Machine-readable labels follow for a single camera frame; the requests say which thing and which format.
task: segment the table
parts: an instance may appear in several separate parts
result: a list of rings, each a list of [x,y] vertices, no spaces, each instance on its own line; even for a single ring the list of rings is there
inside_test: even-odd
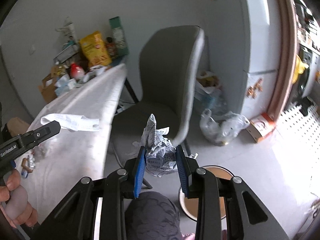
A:
[[[40,127],[41,117],[50,113],[79,114],[100,119],[99,132],[61,129],[45,143],[45,158],[36,158],[36,169],[21,184],[42,223],[69,190],[84,176],[103,177],[111,123],[126,78],[125,64],[115,66],[80,88],[72,89],[47,104],[29,130]],[[21,156],[16,160],[21,171]]]

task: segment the red bottle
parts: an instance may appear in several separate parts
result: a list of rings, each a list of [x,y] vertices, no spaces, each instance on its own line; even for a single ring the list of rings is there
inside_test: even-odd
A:
[[[70,76],[72,78],[79,80],[84,76],[83,68],[78,66],[76,63],[72,63],[70,67],[71,67]]]

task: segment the cardboard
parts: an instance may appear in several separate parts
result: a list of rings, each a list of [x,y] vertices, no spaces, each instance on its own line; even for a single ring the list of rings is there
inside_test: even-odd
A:
[[[45,83],[50,79],[53,79],[52,83],[49,86],[46,86]],[[54,92],[56,90],[56,87],[54,85],[56,82],[57,78],[52,78],[51,74],[49,74],[42,80],[42,85],[38,86],[38,89],[41,92],[42,97],[47,104],[57,98],[57,95]]]
[[[18,134],[26,133],[29,126],[30,124],[26,123],[18,117],[11,118],[7,122],[7,128],[12,137],[17,136]]]
[[[275,128],[276,123],[268,116],[267,113],[263,113],[251,119],[250,125],[246,128],[246,130],[258,143],[271,135]]]

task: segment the finger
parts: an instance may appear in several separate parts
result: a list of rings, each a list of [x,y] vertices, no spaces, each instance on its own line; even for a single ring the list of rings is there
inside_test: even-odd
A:
[[[29,219],[26,221],[28,227],[34,226],[38,221],[38,212],[33,208]]]
[[[12,222],[12,220],[7,216],[7,214],[6,214],[6,212],[4,211],[4,208],[3,208],[2,205],[0,205],[0,209],[1,209],[1,211],[2,211],[2,213],[3,213],[3,215],[4,215],[4,217],[5,217],[5,219],[8,220],[10,226],[12,226],[12,227],[14,227],[14,228],[17,228],[17,227],[15,226],[15,224]]]
[[[16,225],[21,225],[25,223],[29,219],[31,213],[32,213],[32,206],[28,202],[24,212],[21,215],[19,215],[16,219],[14,219],[13,223],[15,223]]]
[[[10,198],[9,190],[6,186],[0,186],[0,202],[7,201]]]
[[[16,169],[12,170],[12,173],[6,182],[7,188],[10,191],[15,190],[20,185],[20,181],[20,173]]]

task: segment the plastic bag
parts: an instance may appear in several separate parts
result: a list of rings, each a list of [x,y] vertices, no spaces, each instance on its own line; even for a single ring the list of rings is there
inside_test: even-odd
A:
[[[101,33],[96,31],[80,40],[83,54],[89,60],[89,66],[108,66],[112,60],[102,40]]]
[[[220,86],[203,87],[197,81],[195,99],[194,107],[198,113],[202,113],[206,108],[212,110],[212,113],[216,115],[222,115],[227,112],[227,103]]]
[[[240,114],[228,112],[222,116],[211,117],[211,110],[205,109],[201,114],[200,129],[203,135],[217,146],[227,145],[239,132],[247,128],[250,124],[249,120]]]

